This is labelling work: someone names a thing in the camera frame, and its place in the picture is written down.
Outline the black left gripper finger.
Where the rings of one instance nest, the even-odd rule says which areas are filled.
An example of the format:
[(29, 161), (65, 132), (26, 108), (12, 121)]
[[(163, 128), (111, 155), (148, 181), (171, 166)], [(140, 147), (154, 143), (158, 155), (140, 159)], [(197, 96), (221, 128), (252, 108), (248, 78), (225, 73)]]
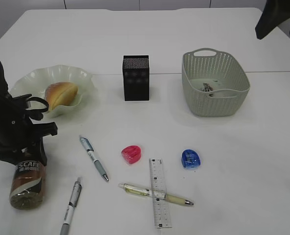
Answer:
[(0, 161), (17, 163), (19, 161), (19, 153), (17, 151), (0, 151)]
[(33, 158), (39, 161), (43, 166), (47, 165), (47, 156), (45, 154), (42, 139), (37, 140), (33, 145)]

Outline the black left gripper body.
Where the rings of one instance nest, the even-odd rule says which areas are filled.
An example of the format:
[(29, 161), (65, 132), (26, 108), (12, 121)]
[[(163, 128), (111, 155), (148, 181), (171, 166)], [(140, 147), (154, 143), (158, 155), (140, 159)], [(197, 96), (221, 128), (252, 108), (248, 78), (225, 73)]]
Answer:
[(43, 135), (32, 120), (41, 120), (44, 110), (28, 110), (31, 101), (44, 103), (43, 99), (31, 94), (13, 97), (0, 61), (0, 157), (20, 157), (25, 148), (41, 153)]

